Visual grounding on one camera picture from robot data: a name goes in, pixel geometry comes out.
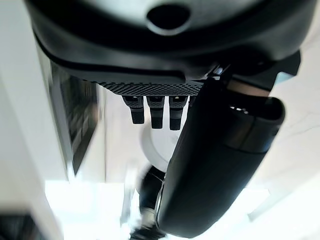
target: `mesh grille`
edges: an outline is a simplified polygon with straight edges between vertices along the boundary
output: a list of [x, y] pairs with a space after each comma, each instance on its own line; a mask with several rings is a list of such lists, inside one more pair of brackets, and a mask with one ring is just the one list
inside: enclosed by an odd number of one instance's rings
[[98, 84], [122, 96], [196, 96], [202, 87], [202, 83], [198, 82], [183, 84], [98, 82]]

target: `bright light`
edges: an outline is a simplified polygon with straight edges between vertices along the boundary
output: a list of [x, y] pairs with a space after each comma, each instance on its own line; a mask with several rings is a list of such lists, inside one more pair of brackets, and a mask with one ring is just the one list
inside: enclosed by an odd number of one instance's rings
[[270, 196], [268, 189], [244, 188], [231, 209], [244, 214], [252, 213]]

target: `robotic arm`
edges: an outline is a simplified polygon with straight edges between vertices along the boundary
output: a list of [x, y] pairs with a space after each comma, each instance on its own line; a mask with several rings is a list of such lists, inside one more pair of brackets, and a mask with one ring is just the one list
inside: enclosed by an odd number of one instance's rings
[[123, 97], [134, 124], [187, 120], [154, 199], [155, 227], [193, 238], [231, 206], [285, 118], [268, 97], [295, 76], [316, 0], [25, 0], [43, 52]]

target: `white wall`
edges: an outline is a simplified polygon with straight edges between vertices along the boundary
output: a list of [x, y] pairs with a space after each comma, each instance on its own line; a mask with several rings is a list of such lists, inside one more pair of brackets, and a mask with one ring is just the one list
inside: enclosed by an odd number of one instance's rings
[[0, 74], [43, 180], [66, 180], [66, 167], [31, 23], [22, 0], [0, 2]]
[[62, 240], [45, 186], [0, 78], [0, 214], [30, 213], [48, 240]]
[[63, 234], [45, 182], [66, 167], [22, 0], [0, 1], [0, 214], [30, 213], [49, 240]]

